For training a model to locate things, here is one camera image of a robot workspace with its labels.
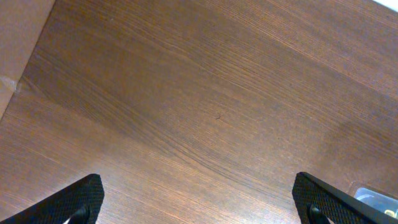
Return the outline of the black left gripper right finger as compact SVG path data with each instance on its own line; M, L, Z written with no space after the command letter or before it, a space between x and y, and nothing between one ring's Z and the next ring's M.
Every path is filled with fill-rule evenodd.
M315 223L397 224L382 213L307 172L296 174L292 196L300 221Z

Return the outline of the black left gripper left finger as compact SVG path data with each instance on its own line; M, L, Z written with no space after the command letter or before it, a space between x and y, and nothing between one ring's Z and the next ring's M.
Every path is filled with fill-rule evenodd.
M95 224L104 199L98 174L90 174L37 204L1 221L1 224Z

